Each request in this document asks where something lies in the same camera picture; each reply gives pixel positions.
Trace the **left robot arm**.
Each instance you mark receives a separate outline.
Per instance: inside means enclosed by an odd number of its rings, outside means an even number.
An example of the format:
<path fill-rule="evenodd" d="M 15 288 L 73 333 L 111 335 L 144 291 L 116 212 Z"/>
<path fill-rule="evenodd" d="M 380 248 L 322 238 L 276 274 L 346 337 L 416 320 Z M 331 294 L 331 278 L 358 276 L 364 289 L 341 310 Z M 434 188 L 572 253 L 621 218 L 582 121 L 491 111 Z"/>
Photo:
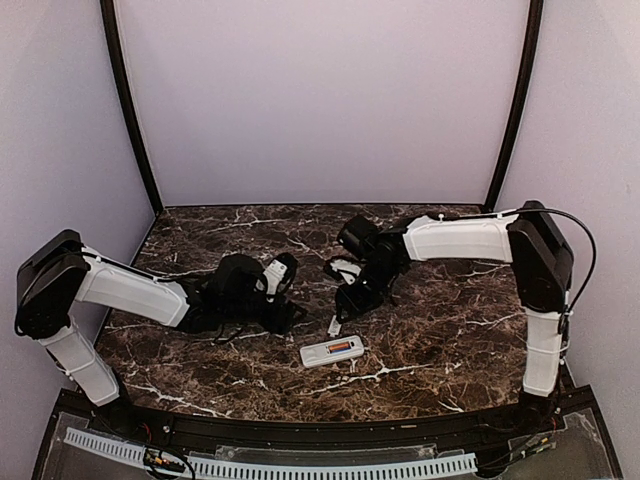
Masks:
<path fill-rule="evenodd" d="M 101 255 L 66 229 L 19 267 L 14 331 L 42 345 L 89 401 L 103 407 L 103 421 L 131 436 L 141 427 L 140 412 L 122 399 L 124 388 L 78 330 L 71 307 L 102 305 L 188 334 L 256 323 L 284 335 L 307 314 L 287 297 L 297 269 L 289 253 L 268 265 L 230 254 L 211 273 L 160 277 Z"/>

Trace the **black frame post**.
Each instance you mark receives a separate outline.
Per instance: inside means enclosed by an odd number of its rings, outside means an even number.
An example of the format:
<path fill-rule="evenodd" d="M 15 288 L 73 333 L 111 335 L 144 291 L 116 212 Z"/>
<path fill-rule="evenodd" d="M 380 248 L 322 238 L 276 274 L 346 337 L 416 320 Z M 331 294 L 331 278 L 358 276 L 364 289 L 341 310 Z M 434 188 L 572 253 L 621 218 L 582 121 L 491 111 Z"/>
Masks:
<path fill-rule="evenodd" d="M 112 75 L 129 142 L 147 200 L 154 215 L 158 216 L 163 212 L 164 205 L 152 171 L 134 105 L 116 15 L 116 4 L 113 0 L 100 0 L 99 4 Z"/>
<path fill-rule="evenodd" d="M 485 200 L 482 205 L 482 209 L 484 212 L 491 212 L 496 208 L 506 180 L 523 113 L 525 110 L 530 81 L 536 58 L 539 34 L 542 24 L 543 9 L 543 0 L 531 0 L 529 2 L 528 16 L 524 32 L 523 47 L 516 77 L 516 83 L 495 168 L 491 177 Z"/>

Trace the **left black frame post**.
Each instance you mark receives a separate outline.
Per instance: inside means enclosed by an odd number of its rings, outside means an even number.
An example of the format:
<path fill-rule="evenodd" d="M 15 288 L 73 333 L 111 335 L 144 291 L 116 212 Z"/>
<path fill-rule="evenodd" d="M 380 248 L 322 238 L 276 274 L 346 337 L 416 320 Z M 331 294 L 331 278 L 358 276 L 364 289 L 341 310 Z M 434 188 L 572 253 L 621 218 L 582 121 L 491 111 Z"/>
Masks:
<path fill-rule="evenodd" d="M 113 0 L 100 0 L 99 4 L 112 75 L 129 142 L 147 200 L 154 215 L 158 216 L 163 212 L 164 205 L 152 171 L 134 105 L 116 15 L 116 4 Z"/>

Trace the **orange battery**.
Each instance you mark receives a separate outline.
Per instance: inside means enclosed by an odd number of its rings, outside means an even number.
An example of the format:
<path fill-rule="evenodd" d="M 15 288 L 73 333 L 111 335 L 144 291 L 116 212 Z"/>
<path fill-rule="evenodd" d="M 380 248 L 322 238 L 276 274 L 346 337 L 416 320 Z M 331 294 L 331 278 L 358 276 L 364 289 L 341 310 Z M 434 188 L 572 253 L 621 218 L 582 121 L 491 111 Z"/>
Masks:
<path fill-rule="evenodd" d="M 331 344 L 331 345 L 329 345 L 329 346 L 328 346 L 328 350 L 329 350 L 329 348 L 331 348 L 331 347 L 336 348 L 337 346 L 340 346 L 340 347 L 342 347 L 342 346 L 349 346 L 349 347 L 352 347 L 350 342 L 341 342 L 341 343 L 336 343 L 336 344 Z"/>

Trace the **white remote control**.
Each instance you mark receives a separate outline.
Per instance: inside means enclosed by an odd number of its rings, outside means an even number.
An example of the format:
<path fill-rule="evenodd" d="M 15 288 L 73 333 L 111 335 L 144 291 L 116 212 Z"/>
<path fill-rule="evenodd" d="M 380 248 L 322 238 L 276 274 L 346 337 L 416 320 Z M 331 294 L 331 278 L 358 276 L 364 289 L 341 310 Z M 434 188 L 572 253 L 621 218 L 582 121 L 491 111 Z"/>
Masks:
<path fill-rule="evenodd" d="M 354 335 L 304 346 L 299 353 L 305 368 L 315 368 L 358 358 L 364 351 L 361 338 Z"/>

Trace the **white battery cover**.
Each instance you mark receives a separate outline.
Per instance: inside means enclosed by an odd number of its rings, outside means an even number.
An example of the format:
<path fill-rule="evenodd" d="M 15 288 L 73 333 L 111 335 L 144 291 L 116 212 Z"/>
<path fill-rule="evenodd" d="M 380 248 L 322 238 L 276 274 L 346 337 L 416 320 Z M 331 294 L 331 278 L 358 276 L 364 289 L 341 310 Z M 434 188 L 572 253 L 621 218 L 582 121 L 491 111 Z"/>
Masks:
<path fill-rule="evenodd" d="M 337 320 L 336 317 L 333 317 L 327 329 L 327 334 L 331 338 L 336 338 L 341 332 L 341 327 L 341 323 Z"/>

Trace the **right black frame post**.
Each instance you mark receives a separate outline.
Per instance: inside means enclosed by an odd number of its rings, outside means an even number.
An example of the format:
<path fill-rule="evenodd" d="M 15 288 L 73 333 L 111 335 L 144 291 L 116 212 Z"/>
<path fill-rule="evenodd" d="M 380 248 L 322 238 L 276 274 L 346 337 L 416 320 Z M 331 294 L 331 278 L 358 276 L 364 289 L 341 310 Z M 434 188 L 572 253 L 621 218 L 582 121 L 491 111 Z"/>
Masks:
<path fill-rule="evenodd" d="M 484 212 L 491 212 L 496 208 L 506 180 L 523 113 L 525 110 L 530 81 L 536 58 L 539 34 L 542 24 L 543 9 L 543 0 L 531 0 L 529 2 L 528 16 L 524 32 L 523 47 L 516 77 L 516 83 L 495 168 L 491 177 L 485 200 L 482 205 L 482 209 Z"/>

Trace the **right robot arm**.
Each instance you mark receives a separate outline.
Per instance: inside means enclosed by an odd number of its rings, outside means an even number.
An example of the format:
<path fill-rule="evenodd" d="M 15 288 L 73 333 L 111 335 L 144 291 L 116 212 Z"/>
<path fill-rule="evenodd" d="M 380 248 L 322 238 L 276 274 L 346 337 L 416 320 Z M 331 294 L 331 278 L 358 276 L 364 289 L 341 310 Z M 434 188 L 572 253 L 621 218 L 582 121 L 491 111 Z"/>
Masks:
<path fill-rule="evenodd" d="M 554 221 L 558 216 L 584 225 L 539 201 L 502 212 L 413 217 L 388 229 L 356 215 L 343 225 L 337 241 L 362 268 L 352 283 L 338 288 L 336 319 L 346 323 L 378 308 L 413 263 L 464 259 L 509 265 L 527 317 L 522 389 L 531 395 L 511 410 L 510 424 L 517 432 L 530 434 L 549 416 L 542 397 L 555 389 L 569 344 L 570 317 L 584 292 L 572 287 L 574 253 Z"/>

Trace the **black front rail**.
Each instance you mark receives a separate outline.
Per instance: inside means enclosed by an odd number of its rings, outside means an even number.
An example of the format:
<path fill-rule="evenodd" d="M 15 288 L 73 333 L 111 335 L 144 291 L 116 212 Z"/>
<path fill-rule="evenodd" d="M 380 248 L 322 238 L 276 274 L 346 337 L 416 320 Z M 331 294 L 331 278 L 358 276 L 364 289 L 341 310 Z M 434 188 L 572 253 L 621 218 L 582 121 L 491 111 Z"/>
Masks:
<path fill-rule="evenodd" d="M 350 450 L 423 444 L 434 444 L 440 451 L 504 452 L 511 440 L 567 429 L 573 413 L 589 411 L 596 422 L 601 420 L 589 386 L 564 391 L 558 407 L 560 411 L 549 419 L 526 424 L 519 404 L 436 417 L 339 423 L 231 420 L 133 406 L 130 414 L 136 431 L 129 438 L 183 453 L 212 453 L 222 446 Z"/>

